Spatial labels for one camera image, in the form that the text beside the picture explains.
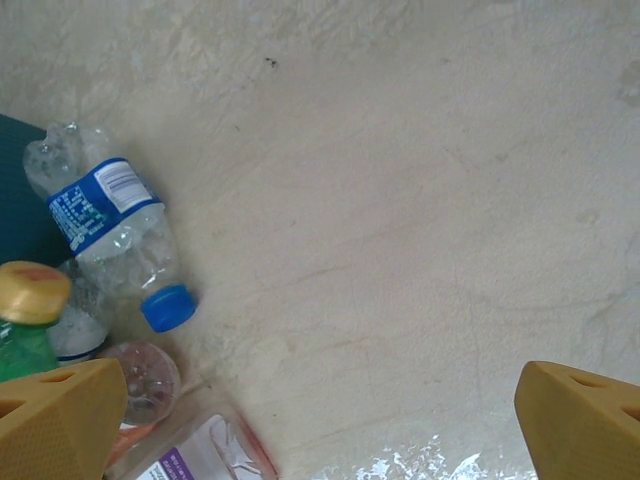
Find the concrete floor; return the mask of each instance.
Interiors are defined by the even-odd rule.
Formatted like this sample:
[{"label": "concrete floor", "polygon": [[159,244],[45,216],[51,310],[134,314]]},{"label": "concrete floor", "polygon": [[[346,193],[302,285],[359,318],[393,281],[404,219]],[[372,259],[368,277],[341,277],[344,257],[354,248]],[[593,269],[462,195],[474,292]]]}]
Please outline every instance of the concrete floor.
[{"label": "concrete floor", "polygon": [[0,2],[0,108],[167,204],[283,480],[532,479],[523,364],[640,382],[640,2]]}]

